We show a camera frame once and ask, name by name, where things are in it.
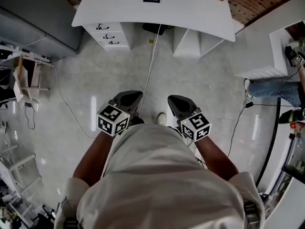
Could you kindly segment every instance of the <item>drawer handle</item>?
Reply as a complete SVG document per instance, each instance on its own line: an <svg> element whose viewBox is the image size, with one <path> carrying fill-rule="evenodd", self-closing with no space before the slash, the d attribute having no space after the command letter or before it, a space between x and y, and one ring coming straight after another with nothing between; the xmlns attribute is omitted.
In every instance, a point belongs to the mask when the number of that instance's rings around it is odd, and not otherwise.
<svg viewBox="0 0 305 229"><path fill-rule="evenodd" d="M96 29L97 30L106 30L106 29L109 29L109 26L107 26L106 28L102 28L101 24L99 24Z"/></svg>
<svg viewBox="0 0 305 229"><path fill-rule="evenodd" d="M114 38L114 36L113 37L108 37L108 34L106 34L105 36L103 36L103 38L104 39L112 39L112 38Z"/></svg>

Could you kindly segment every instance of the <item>white desk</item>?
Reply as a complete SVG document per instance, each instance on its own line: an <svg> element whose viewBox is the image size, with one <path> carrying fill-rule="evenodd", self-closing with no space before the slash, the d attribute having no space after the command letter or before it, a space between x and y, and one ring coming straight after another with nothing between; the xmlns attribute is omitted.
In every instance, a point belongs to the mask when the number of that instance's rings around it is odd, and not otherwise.
<svg viewBox="0 0 305 229"><path fill-rule="evenodd" d="M196 37L200 32L235 41L233 20L227 0L161 0L160 3L143 0L82 0L72 26L83 26L108 51L116 47L131 47L133 22L160 23L185 28L184 31L179 30L179 35L175 37L185 39L185 36L181 36L183 33L189 37L187 43L195 41L195 44L198 44L199 41L199 46L200 38ZM109 29L96 30L99 24L101 28ZM104 39L107 32L121 32L111 37L117 36L125 43L109 45L105 41L109 35Z"/></svg>

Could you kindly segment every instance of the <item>tiled floor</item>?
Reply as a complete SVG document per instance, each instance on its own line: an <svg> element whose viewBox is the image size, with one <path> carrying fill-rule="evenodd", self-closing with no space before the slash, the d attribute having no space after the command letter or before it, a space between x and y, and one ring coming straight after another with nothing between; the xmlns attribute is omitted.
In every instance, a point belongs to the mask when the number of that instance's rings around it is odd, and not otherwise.
<svg viewBox="0 0 305 229"><path fill-rule="evenodd" d="M129 53L107 54L86 34L78 55L55 63L62 96L90 137L99 133L95 113L104 102L120 91L144 90L153 47L148 41L153 34L139 25L136 31ZM231 71L231 43L222 43L196 62L173 58L172 46L173 30L167 30L158 39L141 117L153 123L159 112L168 112L167 96L187 96L203 110L212 123L210 137L228 154L245 101L243 79ZM35 130L28 129L24 109L18 104L13 108L10 103L8 110L0 110L0 117L10 125L7 139L35 152L42 176L38 196L55 208L63 182L73 174L92 139L84 135L63 103L55 69L46 67L42 79L51 91L41 96ZM27 115L32 116L31 109ZM243 111L236 128L230 158L240 171L252 172L255 179L270 144L274 120L275 107L253 106Z"/></svg>

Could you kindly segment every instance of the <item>person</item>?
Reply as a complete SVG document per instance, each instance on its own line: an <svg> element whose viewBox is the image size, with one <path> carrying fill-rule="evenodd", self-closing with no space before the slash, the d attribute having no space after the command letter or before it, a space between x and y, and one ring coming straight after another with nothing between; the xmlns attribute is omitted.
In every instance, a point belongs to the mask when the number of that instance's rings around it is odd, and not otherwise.
<svg viewBox="0 0 305 229"><path fill-rule="evenodd" d="M84 229L242 229L249 202L258 218L255 228L263 228L253 176L239 173L209 137L195 142L203 168L165 123L161 113L157 125L130 126L115 140L99 133L64 186L55 228L75 217Z"/></svg>
<svg viewBox="0 0 305 229"><path fill-rule="evenodd" d="M294 107L305 108L305 77L302 66L296 57L290 64L297 67L300 77L299 82L288 82L286 79L271 79L267 81L251 81L245 79L244 89L246 97L256 99L258 97L280 97L287 100Z"/></svg>

